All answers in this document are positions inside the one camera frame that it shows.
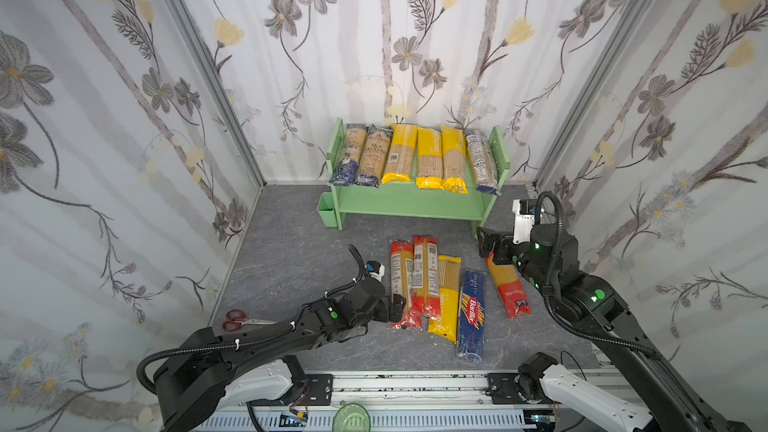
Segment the red spaghetti bag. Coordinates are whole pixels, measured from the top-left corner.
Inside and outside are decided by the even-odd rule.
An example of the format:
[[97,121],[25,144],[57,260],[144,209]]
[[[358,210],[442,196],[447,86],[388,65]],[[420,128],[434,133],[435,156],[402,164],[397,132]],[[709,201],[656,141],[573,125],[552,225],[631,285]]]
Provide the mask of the red spaghetti bag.
[[414,269],[411,274],[413,308],[422,316],[441,316],[437,239],[414,236]]
[[530,303],[515,266],[496,264],[493,254],[486,259],[486,264],[508,316],[530,316]]

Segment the yellow striped spaghetti bag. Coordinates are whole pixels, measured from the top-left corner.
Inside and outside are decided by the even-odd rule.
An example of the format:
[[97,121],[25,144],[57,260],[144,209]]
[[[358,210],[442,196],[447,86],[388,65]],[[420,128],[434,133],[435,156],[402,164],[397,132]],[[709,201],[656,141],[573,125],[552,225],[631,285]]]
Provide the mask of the yellow striped spaghetti bag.
[[438,256],[440,314],[429,319],[428,332],[457,342],[461,259]]

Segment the clear blue-end spaghetti bag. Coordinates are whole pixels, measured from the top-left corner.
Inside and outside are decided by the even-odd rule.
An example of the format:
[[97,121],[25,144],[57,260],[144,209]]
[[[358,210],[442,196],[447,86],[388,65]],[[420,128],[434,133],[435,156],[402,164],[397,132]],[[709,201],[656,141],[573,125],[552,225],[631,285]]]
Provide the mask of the clear blue-end spaghetti bag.
[[486,134],[477,129],[467,129],[465,137],[475,189],[481,193],[500,196],[497,169]]

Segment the blue Barilla spaghetti box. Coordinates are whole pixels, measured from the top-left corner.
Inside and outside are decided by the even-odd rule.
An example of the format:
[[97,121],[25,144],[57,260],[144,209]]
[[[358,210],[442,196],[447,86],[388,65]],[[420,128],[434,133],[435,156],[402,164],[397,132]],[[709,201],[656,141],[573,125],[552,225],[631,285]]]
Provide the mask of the blue Barilla spaghetti box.
[[459,293],[457,356],[469,362],[480,362],[484,351],[485,275],[466,269]]

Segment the blue clear spaghetti bag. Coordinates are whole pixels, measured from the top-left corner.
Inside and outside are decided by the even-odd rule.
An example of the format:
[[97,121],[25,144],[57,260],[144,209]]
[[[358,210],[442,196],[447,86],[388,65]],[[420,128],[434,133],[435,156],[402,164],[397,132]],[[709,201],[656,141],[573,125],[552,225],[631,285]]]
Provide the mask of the blue clear spaghetti bag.
[[333,174],[329,180],[332,186],[352,186],[355,184],[359,162],[368,134],[365,124],[347,124],[337,155]]

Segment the blue brown spaghetti bag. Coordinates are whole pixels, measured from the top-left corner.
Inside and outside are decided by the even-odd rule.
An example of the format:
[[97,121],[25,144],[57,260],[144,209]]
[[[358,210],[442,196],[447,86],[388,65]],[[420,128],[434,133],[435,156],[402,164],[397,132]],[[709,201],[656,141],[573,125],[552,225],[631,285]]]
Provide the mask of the blue brown spaghetti bag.
[[358,166],[356,185],[380,186],[392,137],[391,128],[373,126],[369,130]]

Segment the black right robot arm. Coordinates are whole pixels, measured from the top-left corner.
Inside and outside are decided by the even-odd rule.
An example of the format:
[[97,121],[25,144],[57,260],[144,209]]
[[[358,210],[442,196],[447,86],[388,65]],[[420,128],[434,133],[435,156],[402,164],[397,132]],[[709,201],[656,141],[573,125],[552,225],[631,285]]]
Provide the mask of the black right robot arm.
[[479,254],[510,265],[540,293],[554,322],[587,340],[611,361],[642,404],[638,408],[580,379],[553,357],[537,353],[518,369],[524,401],[548,399],[606,431],[746,431],[697,394],[647,337],[627,302],[604,279],[581,270],[578,241],[552,192],[541,193],[527,239],[480,227]]

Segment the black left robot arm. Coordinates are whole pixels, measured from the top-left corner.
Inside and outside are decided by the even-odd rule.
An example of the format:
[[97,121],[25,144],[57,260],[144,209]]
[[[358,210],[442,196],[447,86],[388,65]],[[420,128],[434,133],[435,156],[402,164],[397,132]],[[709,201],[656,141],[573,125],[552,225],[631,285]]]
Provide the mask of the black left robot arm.
[[191,431],[214,414],[226,389],[247,373],[300,351],[350,340],[352,332],[372,321],[402,318],[406,298],[386,292],[383,266],[365,263],[354,246],[349,251],[357,276],[289,318],[249,331],[218,335],[211,327],[194,332],[174,349],[143,358],[136,369],[139,383],[158,401],[165,431]]

